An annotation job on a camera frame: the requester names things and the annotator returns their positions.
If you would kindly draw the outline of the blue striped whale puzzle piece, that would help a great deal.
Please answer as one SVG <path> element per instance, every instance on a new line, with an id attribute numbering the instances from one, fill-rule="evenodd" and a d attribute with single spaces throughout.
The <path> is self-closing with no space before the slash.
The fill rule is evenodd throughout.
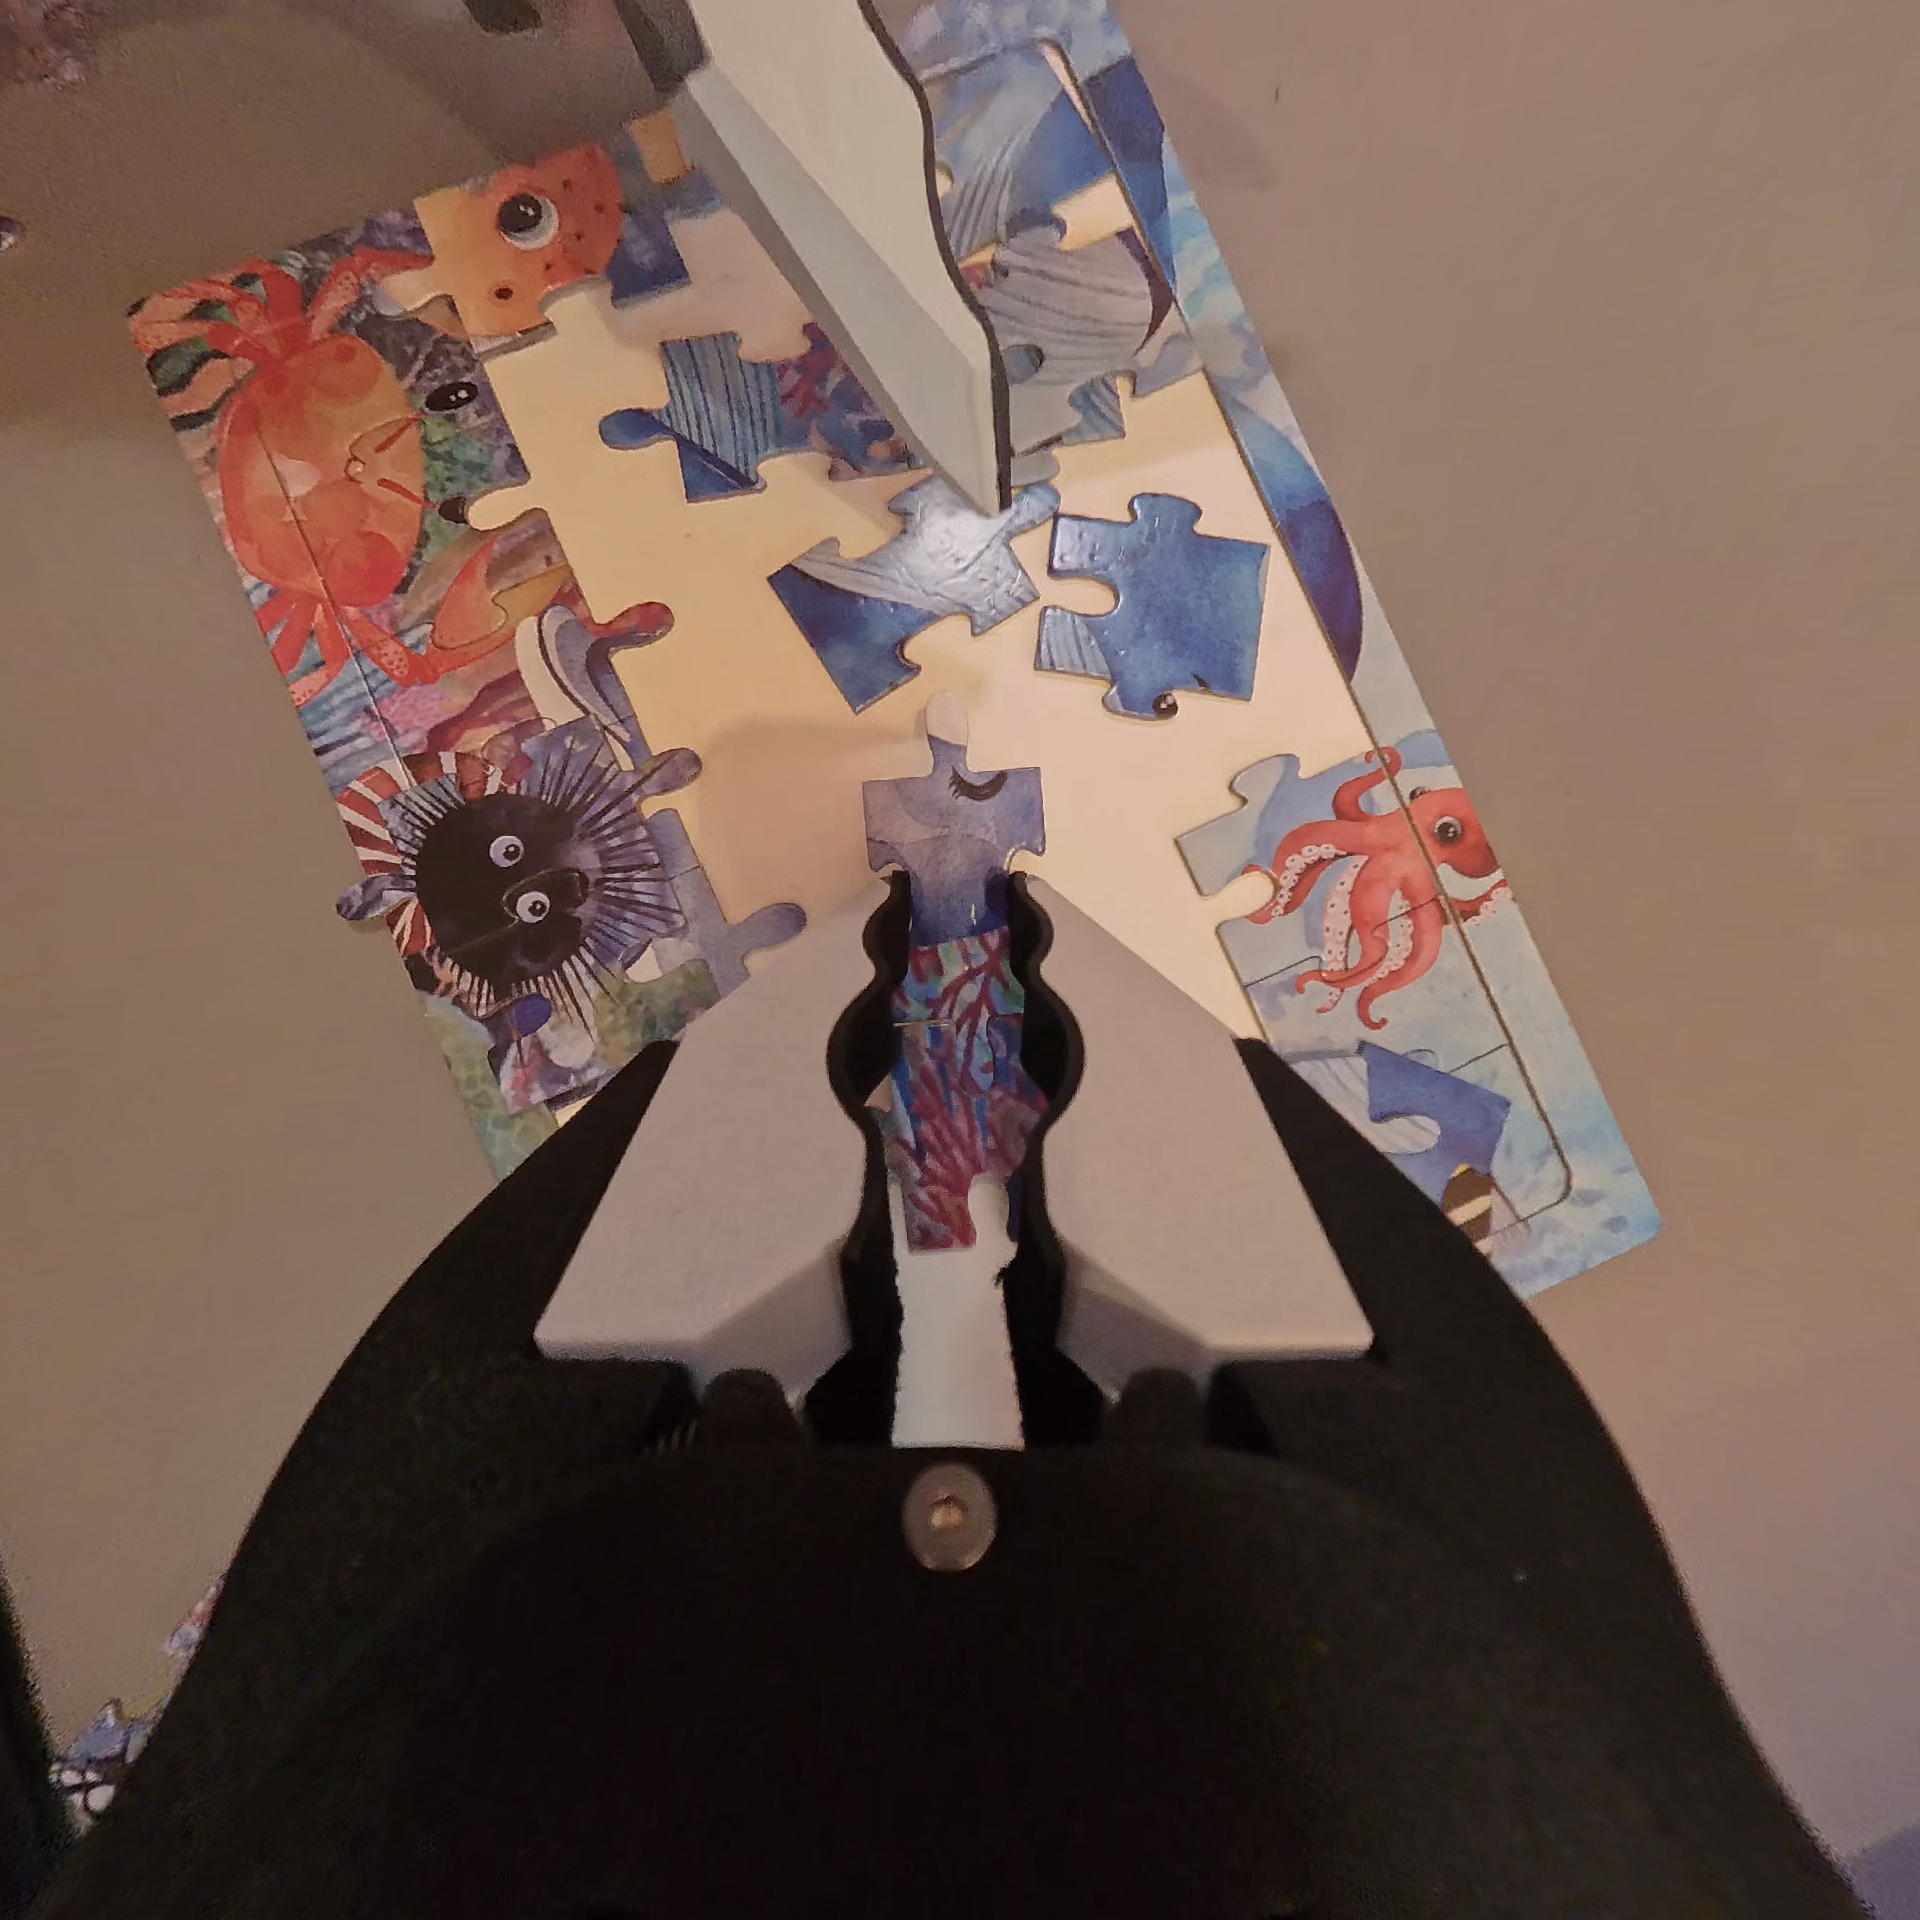
<path id="1" fill-rule="evenodd" d="M 925 627 L 967 616 L 974 635 L 984 635 L 1038 599 L 1014 542 L 1044 527 L 1061 492 L 1033 483 L 1005 511 L 984 516 L 946 480 L 925 475 L 888 505 L 903 528 L 874 552 L 850 557 L 831 540 L 769 581 L 857 713 L 919 676 L 904 644 Z"/>

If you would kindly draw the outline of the urchin green coral puzzle piece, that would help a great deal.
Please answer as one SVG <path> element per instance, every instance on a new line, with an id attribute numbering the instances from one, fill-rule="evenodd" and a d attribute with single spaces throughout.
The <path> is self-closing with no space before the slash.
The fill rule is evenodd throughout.
<path id="1" fill-rule="evenodd" d="M 710 963 L 686 952 L 662 971 L 596 973 L 584 1002 L 524 997 L 473 1019 L 451 992 L 419 992 L 429 1028 L 477 1127 L 552 1122 L 588 1099 L 647 1045 L 672 1042 L 718 998 Z"/>

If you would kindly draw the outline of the black sea urchin puzzle piece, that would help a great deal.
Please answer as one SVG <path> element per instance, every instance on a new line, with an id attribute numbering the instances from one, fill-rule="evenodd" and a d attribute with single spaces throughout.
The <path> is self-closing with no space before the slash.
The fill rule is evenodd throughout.
<path id="1" fill-rule="evenodd" d="M 690 747 L 616 761 L 591 720 L 539 730 L 524 775 L 479 752 L 408 753 L 335 794 L 364 864 L 344 922 L 504 1002 L 613 973 L 682 928 L 643 802 L 702 775 Z"/>

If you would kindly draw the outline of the red coral purple puzzle piece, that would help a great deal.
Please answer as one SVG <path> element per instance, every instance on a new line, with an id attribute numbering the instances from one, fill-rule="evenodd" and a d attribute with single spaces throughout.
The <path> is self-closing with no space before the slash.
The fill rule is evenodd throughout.
<path id="1" fill-rule="evenodd" d="M 878 1114 L 908 1254 L 977 1245 L 974 1182 L 999 1188 L 1016 1226 L 1021 1158 L 1044 1090 L 1021 1067 L 1021 1014 L 897 1021 L 893 1103 Z"/>

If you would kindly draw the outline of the black white spotted puzzle piece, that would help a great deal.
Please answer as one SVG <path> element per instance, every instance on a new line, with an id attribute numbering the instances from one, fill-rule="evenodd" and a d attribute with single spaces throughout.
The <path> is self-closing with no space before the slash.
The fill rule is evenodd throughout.
<path id="1" fill-rule="evenodd" d="M 159 1694 L 134 1713 L 120 1697 L 109 1697 L 87 1724 L 56 1750 L 45 1778 L 76 1838 L 110 1810 L 130 1767 L 152 1743 L 168 1701 L 170 1694 Z"/>

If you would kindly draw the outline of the red green coral puzzle piece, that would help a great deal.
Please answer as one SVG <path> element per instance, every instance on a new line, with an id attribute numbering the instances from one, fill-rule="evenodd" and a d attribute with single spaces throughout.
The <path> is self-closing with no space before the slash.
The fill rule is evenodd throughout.
<path id="1" fill-rule="evenodd" d="M 893 989 L 893 1021 L 980 1025 L 1021 1019 L 1026 989 L 1014 966 L 1014 928 L 965 933 L 940 942 L 913 942 Z"/>

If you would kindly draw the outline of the blue red coral puzzle piece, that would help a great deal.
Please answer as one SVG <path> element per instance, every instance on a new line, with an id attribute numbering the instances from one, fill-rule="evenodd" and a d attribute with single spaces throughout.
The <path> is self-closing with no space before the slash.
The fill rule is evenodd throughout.
<path id="1" fill-rule="evenodd" d="M 925 470 L 885 405 L 860 383 L 817 319 L 803 319 L 803 351 L 774 363 L 781 414 L 806 449 L 831 465 L 833 483 Z"/>

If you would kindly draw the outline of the dark blue whale eye piece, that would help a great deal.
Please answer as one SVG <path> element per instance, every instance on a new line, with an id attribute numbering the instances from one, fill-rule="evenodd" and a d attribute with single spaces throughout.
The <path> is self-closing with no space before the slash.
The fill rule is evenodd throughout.
<path id="1" fill-rule="evenodd" d="M 1184 692 L 1252 701 L 1265 620 L 1265 542 L 1198 532 L 1184 495 L 1140 492 L 1127 520 L 1058 516 L 1048 572 L 1100 581 L 1118 607 L 1044 607 L 1036 670 L 1100 678 L 1105 708 L 1160 720 Z"/>

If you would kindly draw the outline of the lavender coral puzzle piece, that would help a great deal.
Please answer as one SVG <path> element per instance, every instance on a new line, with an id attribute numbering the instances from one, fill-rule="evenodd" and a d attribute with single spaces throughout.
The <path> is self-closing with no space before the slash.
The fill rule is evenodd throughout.
<path id="1" fill-rule="evenodd" d="M 193 1657 L 200 1656 L 200 1647 L 205 1641 L 205 1629 L 212 1622 L 212 1614 L 220 1607 L 226 1587 L 226 1571 L 220 1571 L 204 1596 L 181 1616 L 181 1622 L 168 1633 L 159 1652 L 168 1657 L 168 1667 L 173 1675 L 173 1684 L 181 1680 L 181 1675 L 193 1664 Z"/>

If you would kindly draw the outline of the sea print puzzle board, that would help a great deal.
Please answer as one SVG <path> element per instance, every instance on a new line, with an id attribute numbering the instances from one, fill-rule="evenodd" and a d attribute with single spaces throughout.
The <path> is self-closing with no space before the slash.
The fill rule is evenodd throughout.
<path id="1" fill-rule="evenodd" d="M 885 10 L 895 45 L 922 5 Z M 591 620 L 666 603 L 672 633 L 616 673 L 650 753 L 690 747 L 702 775 L 643 815 L 679 814 L 728 922 L 795 900 L 810 925 L 874 875 L 863 783 L 932 769 L 922 716 L 949 692 L 969 766 L 1041 766 L 1044 852 L 1010 868 L 1267 1042 L 1218 925 L 1272 882 L 1209 897 L 1175 840 L 1235 808 L 1232 781 L 1265 756 L 1319 775 L 1433 720 L 1169 138 L 1166 187 L 1166 263 L 1118 177 L 1036 228 L 1061 225 L 1066 248 L 1135 228 L 1198 373 L 1145 399 L 1122 379 L 1118 442 L 1058 444 L 1038 470 L 1014 455 L 1014 499 L 1061 492 L 1014 542 L 1038 599 L 984 635 L 967 616 L 925 627 L 904 644 L 919 676 L 863 713 L 769 581 L 831 540 L 874 552 L 903 528 L 895 492 L 935 474 L 833 483 L 799 449 L 763 459 L 756 492 L 690 503 L 672 444 L 598 438 L 613 407 L 666 405 L 659 342 L 739 334 L 744 359 L 776 363 L 812 319 L 666 112 L 187 276 L 130 306 L 130 338 L 333 808 L 408 753 L 479 752 L 524 775 L 552 724 L 519 678 L 515 627 L 555 597 Z M 974 297 L 999 244 L 955 253 Z M 1140 492 L 1184 495 L 1198 532 L 1272 549 L 1252 701 L 1184 692 L 1144 720 L 1105 708 L 1100 678 L 1036 670 L 1044 607 L 1118 607 L 1115 587 L 1048 572 L 1056 520 L 1127 520 Z M 1466 925 L 1466 951 L 1502 1045 L 1442 1072 L 1511 1103 L 1495 1156 L 1511 1221 L 1483 1254 L 1539 1293 L 1652 1236 L 1659 1210 L 1511 884 Z M 1359 1056 L 1281 1058 L 1372 1140 Z"/>

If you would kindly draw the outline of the purple eyelash puzzle piece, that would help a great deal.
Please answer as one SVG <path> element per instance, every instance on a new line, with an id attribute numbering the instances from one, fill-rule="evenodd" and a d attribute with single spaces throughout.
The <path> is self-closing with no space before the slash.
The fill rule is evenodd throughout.
<path id="1" fill-rule="evenodd" d="M 863 783 L 869 864 L 910 879 L 910 947 L 940 947 L 1010 928 L 1005 875 L 1016 852 L 1044 852 L 1041 766 L 967 764 L 967 706 L 936 692 L 925 706 L 932 769 Z"/>

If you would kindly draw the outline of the navy striped puzzle piece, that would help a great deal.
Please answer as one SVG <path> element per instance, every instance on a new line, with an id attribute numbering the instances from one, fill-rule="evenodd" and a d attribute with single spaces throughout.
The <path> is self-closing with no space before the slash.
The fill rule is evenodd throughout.
<path id="1" fill-rule="evenodd" d="M 613 407 L 600 444 L 643 449 L 672 444 L 690 503 L 756 492 L 758 467 L 806 449 L 806 426 L 781 401 L 774 363 L 744 359 L 739 334 L 659 342 L 666 405 Z"/>

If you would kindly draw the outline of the blue wave puzzle piece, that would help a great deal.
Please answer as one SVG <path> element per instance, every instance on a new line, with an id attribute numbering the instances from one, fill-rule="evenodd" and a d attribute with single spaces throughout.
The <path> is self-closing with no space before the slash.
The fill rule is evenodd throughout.
<path id="1" fill-rule="evenodd" d="M 1171 259 L 1166 127 L 1108 4 L 925 4 L 897 48 L 935 116 L 955 253 L 1118 177 L 1155 259 Z"/>

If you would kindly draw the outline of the red tipped tail puzzle piece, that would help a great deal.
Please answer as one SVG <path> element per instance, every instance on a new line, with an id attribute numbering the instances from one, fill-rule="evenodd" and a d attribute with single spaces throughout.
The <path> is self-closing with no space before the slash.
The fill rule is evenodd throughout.
<path id="1" fill-rule="evenodd" d="M 567 597 L 515 627 L 515 670 L 539 716 L 552 724 L 581 720 L 624 766 L 650 756 L 616 656 L 671 635 L 666 603 L 634 603 L 613 620 L 591 620 Z"/>

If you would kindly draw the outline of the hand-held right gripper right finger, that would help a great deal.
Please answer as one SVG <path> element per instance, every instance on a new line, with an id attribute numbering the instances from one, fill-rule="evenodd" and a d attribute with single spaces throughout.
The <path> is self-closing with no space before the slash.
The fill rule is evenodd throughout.
<path id="1" fill-rule="evenodd" d="M 1041 879 L 1010 882 L 1021 1064 L 1044 1090 L 1003 1278 L 1026 1447 L 1096 1436 L 1144 1372 L 1372 1349 L 1235 1032 Z"/>

